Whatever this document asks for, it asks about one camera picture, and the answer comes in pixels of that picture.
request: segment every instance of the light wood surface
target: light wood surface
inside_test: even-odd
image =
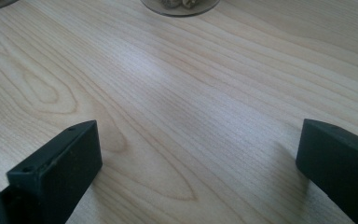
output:
[[[0,189],[97,119],[103,169],[68,223],[351,223],[295,166],[303,119],[358,134],[358,1],[140,0],[0,9]]]

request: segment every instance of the wood grain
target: wood grain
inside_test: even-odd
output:
[[[358,1],[0,9],[0,189],[98,120],[104,166],[68,223],[351,223],[296,169],[304,118],[358,134]]]

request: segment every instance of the table surface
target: table surface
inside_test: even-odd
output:
[[[103,169],[68,223],[351,223],[295,158],[303,119],[358,134],[358,1],[1,8],[0,189],[90,119]]]

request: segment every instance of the wooden table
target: wooden table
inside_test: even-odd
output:
[[[305,118],[358,134],[358,1],[0,9],[0,189],[98,120],[103,169],[68,223],[351,223],[295,166]]]

